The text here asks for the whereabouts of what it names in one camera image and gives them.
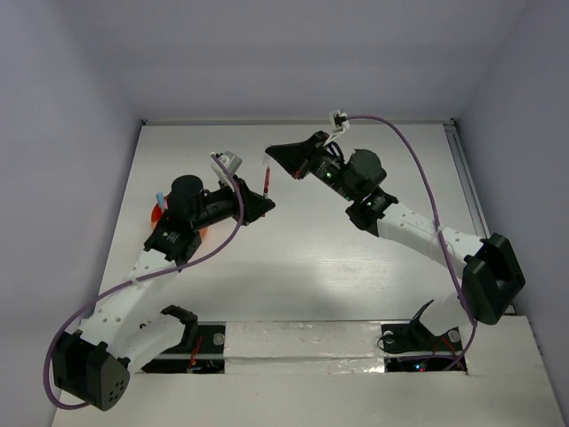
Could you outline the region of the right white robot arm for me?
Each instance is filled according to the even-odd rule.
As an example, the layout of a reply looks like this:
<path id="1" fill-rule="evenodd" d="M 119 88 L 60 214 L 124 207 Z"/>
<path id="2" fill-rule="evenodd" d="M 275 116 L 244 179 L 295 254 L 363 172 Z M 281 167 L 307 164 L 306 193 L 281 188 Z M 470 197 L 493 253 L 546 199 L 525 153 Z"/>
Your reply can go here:
<path id="1" fill-rule="evenodd" d="M 266 148 L 266 154 L 294 179 L 311 174 L 349 201 L 346 213 L 360 230 L 406 246 L 455 274 L 455 294 L 423 307 L 409 327 L 411 342 L 428 349 L 448 329 L 475 320 L 495 325 L 525 285 L 510 241 L 494 233 L 489 238 L 443 226 L 407 207 L 381 188 L 387 173 L 369 149 L 356 149 L 344 158 L 324 132 L 307 140 Z"/>

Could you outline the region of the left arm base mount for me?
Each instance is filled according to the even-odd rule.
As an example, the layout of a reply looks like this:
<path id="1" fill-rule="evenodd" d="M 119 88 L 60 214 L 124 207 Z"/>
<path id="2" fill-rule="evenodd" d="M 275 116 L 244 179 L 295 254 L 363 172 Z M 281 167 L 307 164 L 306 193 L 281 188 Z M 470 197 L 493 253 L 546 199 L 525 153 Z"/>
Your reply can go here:
<path id="1" fill-rule="evenodd" d="M 201 323 L 193 342 L 184 339 L 145 365 L 145 374 L 223 374 L 225 372 L 225 323 Z"/>

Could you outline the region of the red gel pen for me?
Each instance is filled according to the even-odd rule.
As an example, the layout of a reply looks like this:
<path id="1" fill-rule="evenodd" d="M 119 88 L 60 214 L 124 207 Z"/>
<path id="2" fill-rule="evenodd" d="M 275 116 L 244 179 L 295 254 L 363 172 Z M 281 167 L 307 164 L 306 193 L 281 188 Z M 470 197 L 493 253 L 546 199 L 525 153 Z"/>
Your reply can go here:
<path id="1" fill-rule="evenodd" d="M 265 170 L 264 182 L 263 182 L 263 197 L 268 199 L 269 194 L 269 187 L 270 187 L 270 175 L 271 170 L 270 166 L 268 165 Z"/>

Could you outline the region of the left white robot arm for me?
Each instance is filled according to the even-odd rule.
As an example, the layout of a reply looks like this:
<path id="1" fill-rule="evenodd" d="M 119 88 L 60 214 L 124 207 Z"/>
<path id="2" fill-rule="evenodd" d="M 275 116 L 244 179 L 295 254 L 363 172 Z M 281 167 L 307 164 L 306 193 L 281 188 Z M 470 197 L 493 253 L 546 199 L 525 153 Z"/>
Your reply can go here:
<path id="1" fill-rule="evenodd" d="M 131 380 L 166 350 L 192 350 L 197 316 L 177 305 L 157 301 L 176 274 L 213 258 L 219 248 L 197 258 L 202 230 L 229 218 L 241 228 L 275 208 L 268 197 L 248 189 L 237 176 L 223 175 L 215 191 L 204 189 L 195 175 L 172 182 L 167 207 L 127 279 L 88 302 L 71 318 L 90 311 L 77 330 L 66 322 L 56 333 L 44 360 L 43 382 L 48 399 L 58 408 L 54 388 L 76 397 L 77 409 L 93 406 L 108 411 Z"/>

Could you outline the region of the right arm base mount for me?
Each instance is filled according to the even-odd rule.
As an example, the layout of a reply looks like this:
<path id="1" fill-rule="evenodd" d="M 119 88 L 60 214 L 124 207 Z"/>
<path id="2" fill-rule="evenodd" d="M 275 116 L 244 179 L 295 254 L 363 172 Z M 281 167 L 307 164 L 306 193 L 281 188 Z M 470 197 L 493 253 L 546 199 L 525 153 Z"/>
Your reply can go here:
<path id="1" fill-rule="evenodd" d="M 456 326 L 440 335 L 432 334 L 422 323 L 422 316 L 433 300 L 426 302 L 408 321 L 381 326 L 376 347 L 387 358 L 388 372 L 468 371 L 460 329 Z"/>

